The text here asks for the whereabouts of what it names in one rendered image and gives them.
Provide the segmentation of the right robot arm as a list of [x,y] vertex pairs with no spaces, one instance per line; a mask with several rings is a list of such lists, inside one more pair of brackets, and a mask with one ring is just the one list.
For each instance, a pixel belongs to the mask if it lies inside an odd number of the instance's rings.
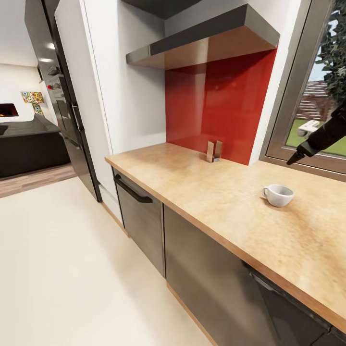
[[303,159],[304,154],[312,157],[346,136],[346,99],[331,117],[332,119],[319,129],[317,129],[320,125],[318,121],[310,121],[298,128],[297,136],[304,137],[305,142],[297,147],[296,153],[286,163],[287,165]]

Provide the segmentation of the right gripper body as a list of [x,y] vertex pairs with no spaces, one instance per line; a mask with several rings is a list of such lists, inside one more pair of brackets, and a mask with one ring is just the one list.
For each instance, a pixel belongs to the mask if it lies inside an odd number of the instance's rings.
[[308,140],[305,140],[298,146],[298,149],[308,157],[312,157],[322,150],[326,150],[328,147],[336,143],[343,136],[334,136],[325,130],[325,125],[320,127],[315,133],[313,133]]

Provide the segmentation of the coffee cup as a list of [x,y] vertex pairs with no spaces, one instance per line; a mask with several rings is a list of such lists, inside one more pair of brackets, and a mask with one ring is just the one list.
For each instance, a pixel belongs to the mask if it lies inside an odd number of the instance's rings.
[[[265,193],[267,189],[267,194]],[[269,185],[262,189],[262,195],[268,201],[277,207],[283,207],[288,204],[295,196],[292,189],[282,185]]]

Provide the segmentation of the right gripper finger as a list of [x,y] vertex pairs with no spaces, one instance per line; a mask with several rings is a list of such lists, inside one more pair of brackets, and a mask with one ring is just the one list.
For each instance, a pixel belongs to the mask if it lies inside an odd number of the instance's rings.
[[305,157],[304,153],[302,153],[302,151],[300,151],[298,148],[297,148],[297,151],[296,153],[292,156],[292,158],[290,158],[290,160],[286,163],[287,165],[291,165],[301,159],[303,159]]

